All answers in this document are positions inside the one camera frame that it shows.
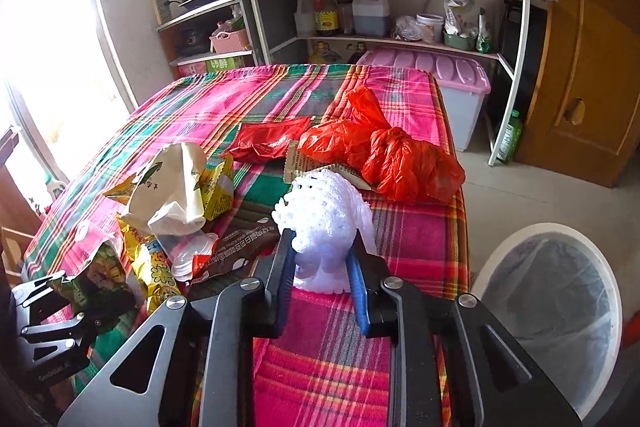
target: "plaid tablecloth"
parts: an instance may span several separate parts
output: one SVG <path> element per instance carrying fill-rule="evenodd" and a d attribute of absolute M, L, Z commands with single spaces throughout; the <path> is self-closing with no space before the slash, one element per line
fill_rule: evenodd
<path fill-rule="evenodd" d="M 348 117 L 345 94 L 372 89 L 392 126 L 453 153 L 438 90 L 427 73 L 378 66 L 264 66 L 182 78 L 149 99 L 106 144 L 54 204 L 26 254 L 31 278 L 59 269 L 72 275 L 86 261 L 73 248 L 76 224 L 90 219 L 117 229 L 123 207 L 101 193 L 122 181 L 167 144 L 193 141 L 210 156 L 225 150 L 241 122 L 313 115 L 313 123 Z M 290 185 L 282 163 L 235 164 L 234 208 L 243 200 L 273 205 Z M 392 273 L 435 296 L 453 298 L 468 287 L 462 192 L 450 205 L 387 203 L 363 192 L 373 210 L 376 244 Z M 76 376 L 85 385 L 143 320 L 132 312 L 101 335 L 92 363 Z M 256 422 L 263 426 L 384 426 L 389 343 L 364 339 L 349 296 L 294 289 L 289 321 L 277 340 L 254 344 Z M 444 364 L 444 425 L 450 424 Z M 198 396 L 194 408 L 197 409 Z"/>

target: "red plastic bag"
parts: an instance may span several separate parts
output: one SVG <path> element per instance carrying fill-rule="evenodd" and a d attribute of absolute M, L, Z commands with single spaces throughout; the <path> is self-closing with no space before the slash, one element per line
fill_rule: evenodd
<path fill-rule="evenodd" d="M 347 98 L 354 121 L 313 126 L 300 138 L 298 149 L 319 162 L 359 169 L 388 201 L 415 203 L 431 197 L 449 203 L 465 181 L 455 156 L 389 126 L 367 87 L 357 87 Z"/>
<path fill-rule="evenodd" d="M 289 142 L 299 139 L 310 124 L 310 116 L 282 122 L 241 123 L 233 143 L 221 156 L 231 153 L 237 162 L 255 164 L 284 158 Z"/>

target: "silver screw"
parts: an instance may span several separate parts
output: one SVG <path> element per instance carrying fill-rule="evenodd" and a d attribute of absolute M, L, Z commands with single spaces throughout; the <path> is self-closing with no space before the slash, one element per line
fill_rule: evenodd
<path fill-rule="evenodd" d="M 170 310 L 179 310 L 185 304 L 187 304 L 187 299 L 182 295 L 173 295 L 166 300 L 166 307 Z"/>
<path fill-rule="evenodd" d="M 257 277 L 247 277 L 240 282 L 240 287 L 248 292 L 255 290 L 258 286 L 260 286 L 260 279 Z"/>
<path fill-rule="evenodd" d="M 460 303 L 460 306 L 465 308 L 475 308 L 476 304 L 478 304 L 478 299 L 471 295 L 471 293 L 463 293 L 458 297 L 458 302 Z"/>
<path fill-rule="evenodd" d="M 402 284 L 404 284 L 404 281 L 399 277 L 391 276 L 387 277 L 383 284 L 390 290 L 399 290 L 402 287 Z"/>

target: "gray trash bag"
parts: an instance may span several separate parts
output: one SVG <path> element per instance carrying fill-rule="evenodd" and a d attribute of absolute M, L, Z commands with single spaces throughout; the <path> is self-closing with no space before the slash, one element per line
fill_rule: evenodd
<path fill-rule="evenodd" d="M 559 239 L 532 238 L 498 264 L 481 300 L 584 417 L 618 320 L 590 259 Z"/>

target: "power strip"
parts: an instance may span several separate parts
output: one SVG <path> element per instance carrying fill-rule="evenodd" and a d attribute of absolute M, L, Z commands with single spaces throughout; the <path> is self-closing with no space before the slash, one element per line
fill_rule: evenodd
<path fill-rule="evenodd" d="M 158 25 L 169 22 L 172 18 L 169 0 L 153 0 L 154 11 L 156 12 L 156 20 Z"/>

